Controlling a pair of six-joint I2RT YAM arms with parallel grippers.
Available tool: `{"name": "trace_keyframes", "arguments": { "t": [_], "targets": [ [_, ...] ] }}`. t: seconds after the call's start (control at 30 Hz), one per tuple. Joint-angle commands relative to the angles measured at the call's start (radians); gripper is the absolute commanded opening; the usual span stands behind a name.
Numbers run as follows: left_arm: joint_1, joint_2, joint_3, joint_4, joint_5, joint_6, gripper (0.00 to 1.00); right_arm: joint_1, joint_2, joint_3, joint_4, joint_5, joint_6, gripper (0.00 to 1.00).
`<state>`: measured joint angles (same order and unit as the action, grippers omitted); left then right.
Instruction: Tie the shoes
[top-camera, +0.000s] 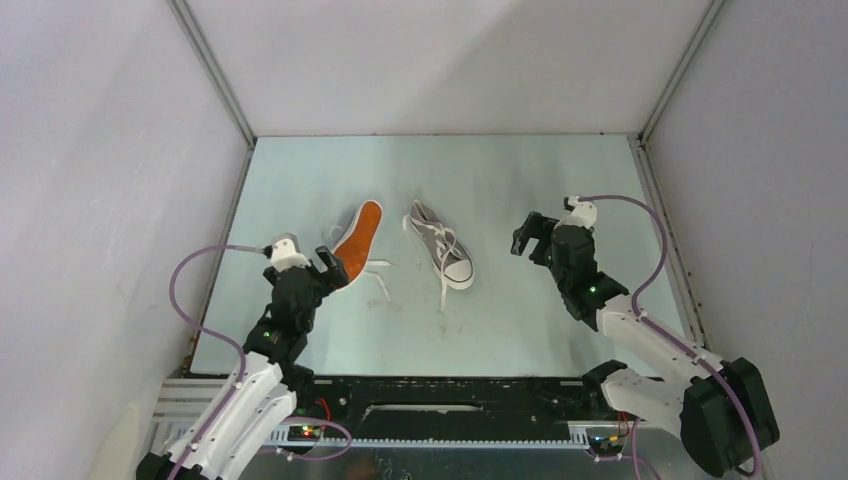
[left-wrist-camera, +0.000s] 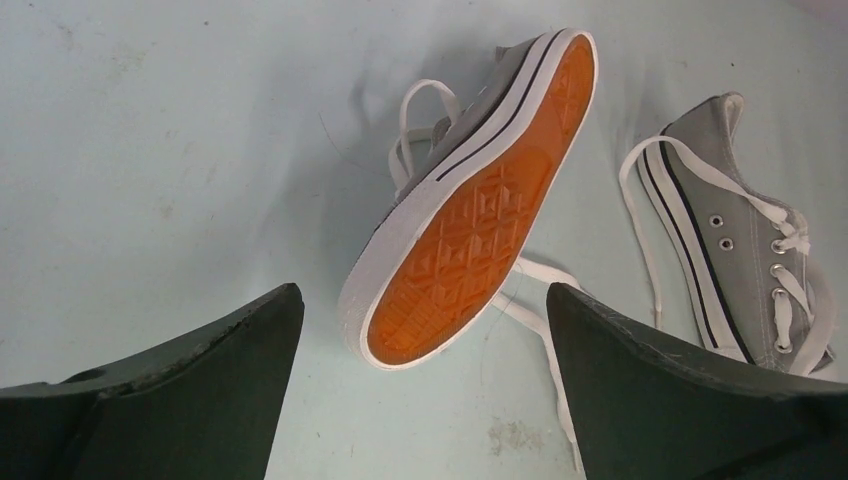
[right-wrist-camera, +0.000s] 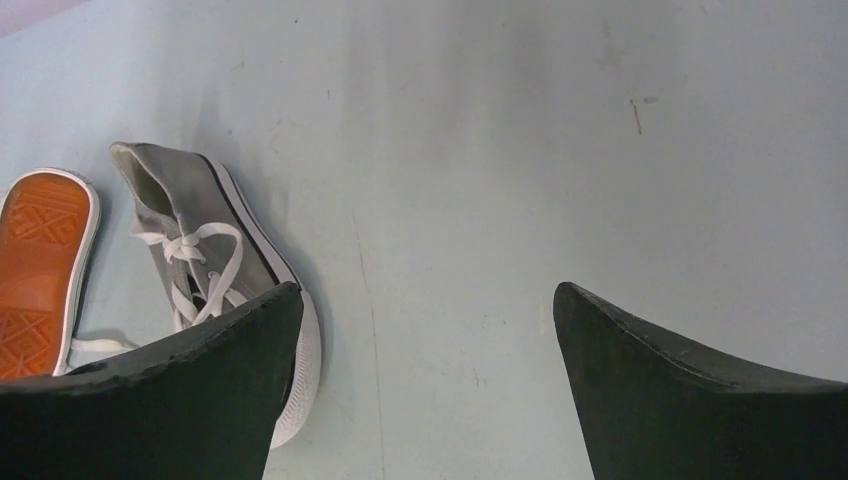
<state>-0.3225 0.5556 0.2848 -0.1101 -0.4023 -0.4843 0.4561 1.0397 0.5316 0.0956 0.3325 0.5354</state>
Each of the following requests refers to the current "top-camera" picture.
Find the grey canvas sneaker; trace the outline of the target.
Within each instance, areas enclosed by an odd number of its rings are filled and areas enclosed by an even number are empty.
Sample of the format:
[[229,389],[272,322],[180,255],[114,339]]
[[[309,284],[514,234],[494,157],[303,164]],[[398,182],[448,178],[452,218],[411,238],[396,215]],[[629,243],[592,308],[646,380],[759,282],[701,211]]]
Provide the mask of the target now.
[[439,281],[439,311],[444,312],[449,289],[468,289],[475,279],[475,265],[456,231],[446,225],[436,212],[419,199],[413,199],[402,217],[401,228],[421,240],[429,255],[430,265]]

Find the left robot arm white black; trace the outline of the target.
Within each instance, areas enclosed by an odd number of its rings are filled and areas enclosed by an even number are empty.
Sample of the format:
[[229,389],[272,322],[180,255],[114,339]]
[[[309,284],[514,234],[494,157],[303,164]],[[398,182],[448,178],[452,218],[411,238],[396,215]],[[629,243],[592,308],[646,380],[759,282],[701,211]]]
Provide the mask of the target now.
[[237,479],[269,435],[286,419],[295,423],[316,403],[313,372],[298,364],[323,300],[349,283],[340,260],[316,249],[317,268],[293,235],[259,249],[269,265],[271,300],[238,344],[197,322],[202,333],[232,346],[238,361],[218,394],[190,429],[164,453],[147,453],[138,479]]

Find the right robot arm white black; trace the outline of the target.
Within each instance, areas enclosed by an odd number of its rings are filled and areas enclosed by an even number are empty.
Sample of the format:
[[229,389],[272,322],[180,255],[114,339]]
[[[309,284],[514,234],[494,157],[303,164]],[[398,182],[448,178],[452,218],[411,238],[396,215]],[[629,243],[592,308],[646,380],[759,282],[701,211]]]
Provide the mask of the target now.
[[725,360],[637,309],[627,288],[597,265],[596,217],[579,209],[562,219],[531,212],[511,245],[520,256],[535,240],[529,258],[550,272],[569,315],[626,347],[658,376],[609,360],[582,377],[585,411],[596,418],[622,411],[661,428],[716,478],[777,443],[781,431],[759,369],[743,357]]

